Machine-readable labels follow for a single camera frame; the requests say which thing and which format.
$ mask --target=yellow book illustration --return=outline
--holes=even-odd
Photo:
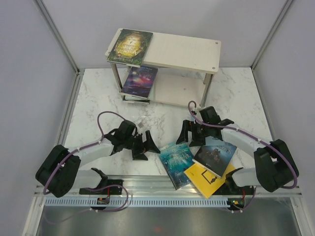
[[[218,178],[213,173],[203,169],[198,164],[193,164],[184,173],[202,193],[205,198],[209,198],[216,192],[225,182],[225,175],[235,170],[234,166],[229,164],[222,178]]]

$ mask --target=white marble surface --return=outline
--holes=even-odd
[[[180,74],[185,77],[203,79],[204,74],[159,69],[160,72]],[[126,69],[119,69],[121,78]],[[250,68],[222,68],[214,76],[206,106],[214,106],[221,119],[229,118],[241,128],[271,139],[266,117]],[[142,122],[151,131],[158,148],[177,140],[184,119],[190,119],[187,108],[152,103],[150,105],[128,104],[121,100],[111,69],[86,69],[74,108],[66,147],[78,147],[100,138],[96,124],[102,111],[114,111],[135,123]],[[121,119],[104,114],[100,123],[104,132],[116,128]],[[158,155],[146,153],[148,161],[132,161],[131,151],[123,150],[85,165],[82,169],[96,167],[108,175],[162,175],[167,173]],[[232,164],[236,167],[253,167],[253,159],[237,149]]]

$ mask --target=perforated metal strip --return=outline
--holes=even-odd
[[[119,207],[125,202],[125,197],[111,197],[108,207]],[[55,207],[101,207],[96,197],[49,197],[46,206]],[[133,198],[128,200],[129,207],[229,207],[227,198]]]

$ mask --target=gray wall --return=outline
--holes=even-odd
[[[222,41],[221,66],[250,66],[285,0],[43,0],[81,68],[110,67],[118,28]]]
[[[32,0],[0,1],[0,234],[19,236],[74,72]]]
[[[315,1],[297,0],[256,70],[276,138],[300,171],[299,185],[315,222]]]

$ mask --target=shelf bottom board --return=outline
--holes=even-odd
[[[202,80],[162,73],[157,74],[154,83],[155,98],[152,102],[184,107],[192,100],[200,106],[206,87]]]

